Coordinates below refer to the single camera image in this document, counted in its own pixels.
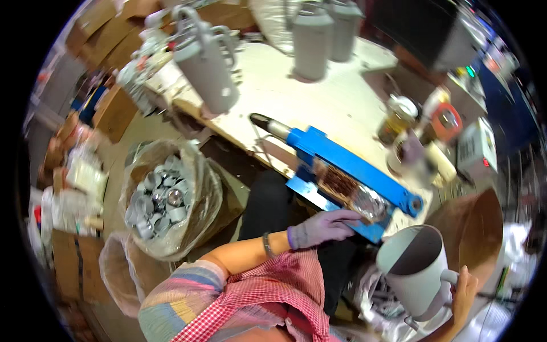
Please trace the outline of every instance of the checkered apron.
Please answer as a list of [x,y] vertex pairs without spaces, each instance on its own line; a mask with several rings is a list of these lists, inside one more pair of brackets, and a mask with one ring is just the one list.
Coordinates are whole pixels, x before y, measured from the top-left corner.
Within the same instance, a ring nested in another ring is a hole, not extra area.
[[286,303],[302,312],[313,341],[328,341],[329,319],[323,312],[323,272],[316,250],[284,252],[251,270],[228,278],[224,292],[170,342],[205,342],[237,309]]

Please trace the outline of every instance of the workbench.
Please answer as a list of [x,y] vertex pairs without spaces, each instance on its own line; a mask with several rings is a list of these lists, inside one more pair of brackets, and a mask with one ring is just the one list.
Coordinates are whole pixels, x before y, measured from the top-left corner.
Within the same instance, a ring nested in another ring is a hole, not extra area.
[[244,43],[236,53],[241,96],[233,108],[220,115],[208,111],[172,61],[151,77],[146,87],[157,97],[154,101],[164,103],[168,112],[187,113],[288,178],[297,168],[295,151],[252,125],[249,114],[260,113],[301,130],[314,126],[327,133],[331,140],[423,198],[424,208],[415,219],[395,211],[384,233],[391,236],[424,222],[433,192],[414,188],[388,170],[389,149],[375,137],[386,115],[388,94],[383,90],[383,75],[395,67],[397,58],[368,40],[356,40],[351,60],[329,61],[327,76],[313,83],[292,74],[292,57],[267,44]]

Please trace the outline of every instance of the black pants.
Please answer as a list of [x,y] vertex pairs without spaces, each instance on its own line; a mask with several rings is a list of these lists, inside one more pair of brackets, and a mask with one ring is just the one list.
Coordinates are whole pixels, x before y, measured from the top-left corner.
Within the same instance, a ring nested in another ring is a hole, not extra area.
[[[289,206],[293,191],[285,186],[286,179],[275,171],[263,172],[251,186],[239,240],[253,239],[265,232],[283,231],[288,226]],[[342,290],[353,270],[352,259],[357,252],[360,236],[344,241],[327,241],[317,248],[323,270],[325,306],[334,315]]]

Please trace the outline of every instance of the woman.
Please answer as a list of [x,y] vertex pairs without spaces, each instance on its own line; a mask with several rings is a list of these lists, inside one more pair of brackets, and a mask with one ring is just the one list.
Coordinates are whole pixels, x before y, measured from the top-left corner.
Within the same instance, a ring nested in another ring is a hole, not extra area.
[[[355,253],[360,219],[320,212],[286,229],[292,192],[262,174],[251,187],[239,240],[184,263],[151,292],[138,315],[149,342],[345,341],[329,327]],[[462,269],[453,317],[427,341],[450,341],[463,327],[477,279]]]

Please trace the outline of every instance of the hand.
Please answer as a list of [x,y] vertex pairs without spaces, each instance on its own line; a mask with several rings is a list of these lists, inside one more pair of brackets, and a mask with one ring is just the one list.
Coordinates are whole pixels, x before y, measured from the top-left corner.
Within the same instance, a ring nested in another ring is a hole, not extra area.
[[467,320],[469,310],[475,301],[478,285],[479,279],[467,271],[467,266],[462,267],[452,298],[452,318],[458,328],[462,328]]
[[357,225],[359,219],[361,215],[351,210],[319,212],[287,229],[289,245],[291,249],[298,250],[319,245],[323,241],[342,241],[355,235],[355,231],[348,227],[348,224]]

